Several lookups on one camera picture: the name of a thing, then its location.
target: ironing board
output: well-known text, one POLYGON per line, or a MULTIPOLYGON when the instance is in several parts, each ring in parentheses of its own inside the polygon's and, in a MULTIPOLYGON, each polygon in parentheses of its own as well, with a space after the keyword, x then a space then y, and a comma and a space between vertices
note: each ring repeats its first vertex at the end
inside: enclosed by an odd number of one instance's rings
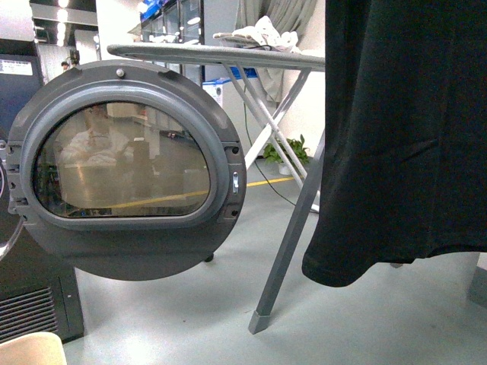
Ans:
POLYGON ((296 202, 296 206, 294 207, 285 235, 282 238, 279 251, 275 257, 269 277, 267 278, 266 286, 263 289, 262 296, 260 297, 256 310, 253 312, 249 324, 249 331, 252 334, 256 334, 257 332, 266 329, 269 326, 272 308, 279 294, 279 290, 284 281, 284 276, 288 270, 289 264, 291 263, 296 246, 298 245, 310 208, 317 211, 317 208, 313 205, 313 201, 321 181, 325 147, 325 131, 323 131, 314 158, 311 161, 310 174, 307 176, 303 166, 296 158, 293 150, 285 140, 284 135, 282 135, 279 130, 278 123, 282 120, 282 117, 286 114, 296 96, 301 91, 310 72, 325 72, 325 58, 255 49, 228 48, 222 46, 187 46, 169 43, 112 45, 108 46, 107 49, 108 52, 113 55, 131 59, 169 63, 189 63, 195 65, 223 65, 227 69, 230 79, 242 100, 249 107, 256 120, 259 120, 263 126, 265 125, 263 131, 245 156, 247 169, 249 169, 250 165, 255 161, 259 151, 269 139, 283 161, 290 167, 294 179, 301 187, 301 193, 296 202), (230 65, 236 65, 238 67, 243 82, 248 88, 251 97, 247 96, 244 90, 242 90, 242 87, 238 84, 230 69, 230 65), (252 84, 248 81, 243 69, 244 66, 272 66, 273 68, 300 71, 298 79, 272 116, 269 114, 263 101, 257 95, 252 84), (304 177, 304 182, 291 165, 289 159, 285 156, 284 151, 276 142, 272 132, 274 132, 279 137, 280 141, 282 141, 286 151, 289 153, 299 172, 304 177))
MULTIPOLYGON (((185 45, 177 43, 113 44, 108 46, 107 50, 113 55, 130 59, 194 65, 223 65, 240 97, 258 123, 263 127, 263 130, 260 132, 258 138, 254 141, 245 156, 247 169, 250 168, 252 163, 258 157, 259 152, 265 147, 267 141, 270 140, 279 153, 279 156, 289 167, 294 180, 296 180, 296 183, 302 189, 303 180, 307 177, 307 171, 303 168, 303 165, 286 141, 278 124, 289 110, 289 107, 296 99, 296 96, 300 93, 308 75, 312 71, 325 72, 325 58, 298 55, 296 53, 271 52, 259 49, 185 45), (237 66, 250 95, 246 94, 238 84, 230 69, 232 65, 237 66), (283 68, 288 70, 299 70, 300 74, 288 94, 283 98, 277 110, 271 116, 263 100, 259 97, 253 85, 249 82, 244 72, 244 67, 283 68), (277 143, 274 135, 277 136, 282 143, 282 146, 291 158, 292 163, 282 150, 281 146, 277 143)), ((318 207, 313 205, 312 209, 317 211, 318 207)))

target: white pot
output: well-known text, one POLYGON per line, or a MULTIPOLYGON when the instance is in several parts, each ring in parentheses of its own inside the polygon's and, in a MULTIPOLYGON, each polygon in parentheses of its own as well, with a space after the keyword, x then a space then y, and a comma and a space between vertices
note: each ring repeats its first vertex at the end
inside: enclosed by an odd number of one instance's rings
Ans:
POLYGON ((277 166, 279 166, 279 173, 281 175, 291 175, 291 170, 285 163, 278 163, 277 166))

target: gray curtain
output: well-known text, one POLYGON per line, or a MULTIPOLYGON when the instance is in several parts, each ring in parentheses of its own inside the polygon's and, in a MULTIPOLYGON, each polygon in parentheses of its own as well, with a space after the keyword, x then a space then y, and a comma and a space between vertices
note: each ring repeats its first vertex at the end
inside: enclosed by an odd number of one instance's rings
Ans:
MULTIPOLYGON (((298 38, 301 38, 316 3, 317 0, 240 0, 235 29, 253 26, 261 17, 267 15, 280 34, 295 31, 298 38)), ((284 70, 258 68, 257 73, 268 94, 267 99, 281 101, 284 70)))

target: glass cabinet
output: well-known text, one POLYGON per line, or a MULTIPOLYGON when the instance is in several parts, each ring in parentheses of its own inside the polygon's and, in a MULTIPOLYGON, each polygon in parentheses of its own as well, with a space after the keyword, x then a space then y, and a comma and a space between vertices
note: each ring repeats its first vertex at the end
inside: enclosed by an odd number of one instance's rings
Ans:
MULTIPOLYGON (((170 0, 142 22, 142 42, 204 44, 203 0, 170 0)), ((204 66, 155 62, 186 76, 201 86, 204 66)))

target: floor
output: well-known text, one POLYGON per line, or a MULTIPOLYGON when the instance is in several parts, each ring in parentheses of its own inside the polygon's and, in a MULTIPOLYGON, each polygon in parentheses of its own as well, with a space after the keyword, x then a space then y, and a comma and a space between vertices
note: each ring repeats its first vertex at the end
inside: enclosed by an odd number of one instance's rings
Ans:
MULTIPOLYGON (((277 169, 259 161, 270 179, 277 169)), ((263 180, 253 167, 249 181, 263 180)), ((294 181, 275 188, 292 201, 294 181)), ((182 274, 123 282, 78 271, 86 335, 64 345, 82 364, 486 364, 487 309, 466 293, 478 253, 377 264, 354 284, 324 287, 301 274, 317 216, 310 214, 270 326, 247 327, 292 205, 252 186, 214 261, 182 274)))

